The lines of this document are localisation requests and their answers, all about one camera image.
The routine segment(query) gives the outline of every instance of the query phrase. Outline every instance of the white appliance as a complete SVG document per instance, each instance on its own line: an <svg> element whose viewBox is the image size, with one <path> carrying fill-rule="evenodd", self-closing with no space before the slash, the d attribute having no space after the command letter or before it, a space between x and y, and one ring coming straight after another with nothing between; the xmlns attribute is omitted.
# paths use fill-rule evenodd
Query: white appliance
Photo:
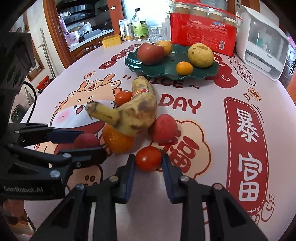
<svg viewBox="0 0 296 241"><path fill-rule="evenodd" d="M237 16L243 20L237 35L237 54L247 65L272 80L278 80L286 62L288 37L268 18L251 8L241 6Z"/></svg>

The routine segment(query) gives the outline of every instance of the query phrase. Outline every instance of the banana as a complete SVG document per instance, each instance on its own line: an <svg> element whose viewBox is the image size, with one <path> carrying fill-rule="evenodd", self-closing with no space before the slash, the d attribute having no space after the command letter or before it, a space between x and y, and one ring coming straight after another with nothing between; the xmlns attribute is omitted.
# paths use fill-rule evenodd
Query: banana
<svg viewBox="0 0 296 241"><path fill-rule="evenodd" d="M134 137L142 129L148 129L155 121L157 101L152 86L144 76L133 80L132 90L131 100L116 109L92 101L87 103L85 110L90 117L112 125L122 134Z"/></svg>

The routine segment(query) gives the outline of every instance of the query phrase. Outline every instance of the green fruit plate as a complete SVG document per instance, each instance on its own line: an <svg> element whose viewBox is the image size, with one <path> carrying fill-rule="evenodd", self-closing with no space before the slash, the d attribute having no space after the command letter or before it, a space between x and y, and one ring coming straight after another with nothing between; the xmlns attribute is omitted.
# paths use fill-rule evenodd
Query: green fruit plate
<svg viewBox="0 0 296 241"><path fill-rule="evenodd" d="M189 62L187 57L189 46L182 46L179 44L173 44L172 53L164 57L160 64L156 65L145 65L138 60L137 53L129 52L125 58L125 64L133 72L142 73L148 77L159 77L165 76L171 80L184 80L184 79L204 79L208 76L215 76L218 73L219 64L213 62L213 64L207 68L198 68L193 66L193 72L190 75L182 76L176 72L176 65L181 61Z"/></svg>

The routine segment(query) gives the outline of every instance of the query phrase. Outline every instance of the plastic bag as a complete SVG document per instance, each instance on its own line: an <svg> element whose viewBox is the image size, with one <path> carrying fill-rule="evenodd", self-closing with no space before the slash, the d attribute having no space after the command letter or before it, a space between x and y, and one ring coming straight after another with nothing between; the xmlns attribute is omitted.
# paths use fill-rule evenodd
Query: plastic bag
<svg viewBox="0 0 296 241"><path fill-rule="evenodd" d="M203 43L212 51L233 55L236 34L241 18L222 9L201 4L199 1L170 1L171 41L190 46Z"/></svg>

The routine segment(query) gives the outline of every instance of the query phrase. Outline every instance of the printed tablecloth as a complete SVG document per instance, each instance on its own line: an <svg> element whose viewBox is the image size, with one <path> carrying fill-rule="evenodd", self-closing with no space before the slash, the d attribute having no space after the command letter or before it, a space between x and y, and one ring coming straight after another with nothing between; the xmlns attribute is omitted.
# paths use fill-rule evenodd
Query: printed tablecloth
<svg viewBox="0 0 296 241"><path fill-rule="evenodd" d="M38 97L31 122L93 133L106 148L101 138L104 123L91 120L84 108L91 100L112 107L116 93L131 90L137 75L125 66L124 57L141 43L101 47L79 59ZM169 145L158 145L142 134L131 152L156 146L199 183L222 183L268 239L278 240L296 214L296 107L279 81L270 80L236 56L214 56L219 72L208 80L149 80L158 115L173 116L179 136ZM72 147L48 142L31 148L58 153ZM102 165L75 170L67 188L78 183L95 185L125 165L128 154L107 151L109 157ZM39 227L59 202L25 201L25 209ZM137 171L129 203L116 206L118 239L177 241L181 212L181 205L172 205L167 198L161 170ZM204 214L209 240L206 207Z"/></svg>

